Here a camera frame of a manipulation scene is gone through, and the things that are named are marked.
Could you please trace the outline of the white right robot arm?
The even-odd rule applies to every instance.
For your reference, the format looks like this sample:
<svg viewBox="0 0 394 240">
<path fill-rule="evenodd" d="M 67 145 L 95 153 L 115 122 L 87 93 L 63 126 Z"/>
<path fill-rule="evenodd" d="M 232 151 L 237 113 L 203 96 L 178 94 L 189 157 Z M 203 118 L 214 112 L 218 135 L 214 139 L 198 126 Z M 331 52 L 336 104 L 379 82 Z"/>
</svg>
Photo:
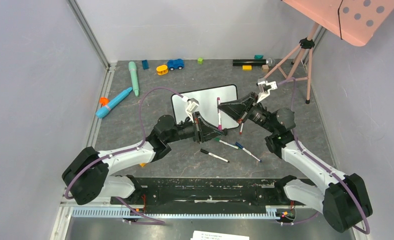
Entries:
<svg viewBox="0 0 394 240">
<path fill-rule="evenodd" d="M 252 121 L 271 134 L 265 137 L 268 150 L 293 165 L 313 183 L 294 176 L 278 181 L 274 199 L 280 204 L 297 201 L 321 213 L 337 232 L 350 228 L 368 235 L 368 217 L 373 214 L 365 182 L 358 174 L 346 174 L 325 163 L 296 137 L 295 113 L 287 107 L 268 111 L 255 92 L 238 100 L 222 102 L 218 109 L 237 123 Z"/>
</svg>

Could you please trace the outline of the white whiteboard black frame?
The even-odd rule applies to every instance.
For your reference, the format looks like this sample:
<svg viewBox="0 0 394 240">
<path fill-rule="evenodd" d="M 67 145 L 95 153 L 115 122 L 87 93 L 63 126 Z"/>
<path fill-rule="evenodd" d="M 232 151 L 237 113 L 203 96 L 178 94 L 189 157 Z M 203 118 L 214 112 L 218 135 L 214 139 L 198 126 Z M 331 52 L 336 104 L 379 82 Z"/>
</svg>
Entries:
<svg viewBox="0 0 394 240">
<path fill-rule="evenodd" d="M 217 99 L 220 99 L 221 103 L 235 101 L 238 99 L 238 90 L 236 85 L 228 84 L 187 91 L 183 92 L 182 95 L 196 99 L 199 102 L 199 106 L 196 110 L 207 122 L 217 127 L 219 125 Z M 187 117 L 185 112 L 186 103 L 183 102 L 179 96 L 174 94 L 171 96 L 170 100 L 173 108 L 173 117 L 176 123 L 184 121 Z"/>
</svg>

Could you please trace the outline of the purple whiteboard marker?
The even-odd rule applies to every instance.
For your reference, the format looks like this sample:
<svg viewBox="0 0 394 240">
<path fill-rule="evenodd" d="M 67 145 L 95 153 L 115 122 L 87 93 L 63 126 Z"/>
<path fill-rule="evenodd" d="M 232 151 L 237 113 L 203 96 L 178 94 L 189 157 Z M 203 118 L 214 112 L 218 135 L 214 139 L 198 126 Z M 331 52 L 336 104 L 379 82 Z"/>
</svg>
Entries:
<svg viewBox="0 0 394 240">
<path fill-rule="evenodd" d="M 216 98 L 216 109 L 217 109 L 217 119 L 218 119 L 217 128 L 219 130 L 222 130 L 223 129 L 223 127 L 222 127 L 222 113 L 221 113 L 221 110 L 219 109 L 220 103 L 221 103 L 221 99 L 220 99 L 220 97 L 217 97 Z"/>
</svg>

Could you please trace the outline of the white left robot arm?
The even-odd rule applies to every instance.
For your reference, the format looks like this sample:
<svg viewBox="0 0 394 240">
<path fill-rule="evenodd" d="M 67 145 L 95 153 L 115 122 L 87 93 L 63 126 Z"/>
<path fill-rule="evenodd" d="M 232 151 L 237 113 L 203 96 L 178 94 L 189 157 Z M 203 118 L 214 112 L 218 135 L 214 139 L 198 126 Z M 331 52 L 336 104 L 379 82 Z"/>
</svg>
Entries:
<svg viewBox="0 0 394 240">
<path fill-rule="evenodd" d="M 171 115 L 163 115 L 150 134 L 136 144 L 113 150 L 97 151 L 92 146 L 82 149 L 61 176 L 66 185 L 64 197 L 78 205 L 99 197 L 120 197 L 136 204 L 142 198 L 138 183 L 131 176 L 115 177 L 115 173 L 164 158 L 172 150 L 170 143 L 186 139 L 204 143 L 227 133 L 206 121 L 199 112 L 180 123 Z"/>
</svg>

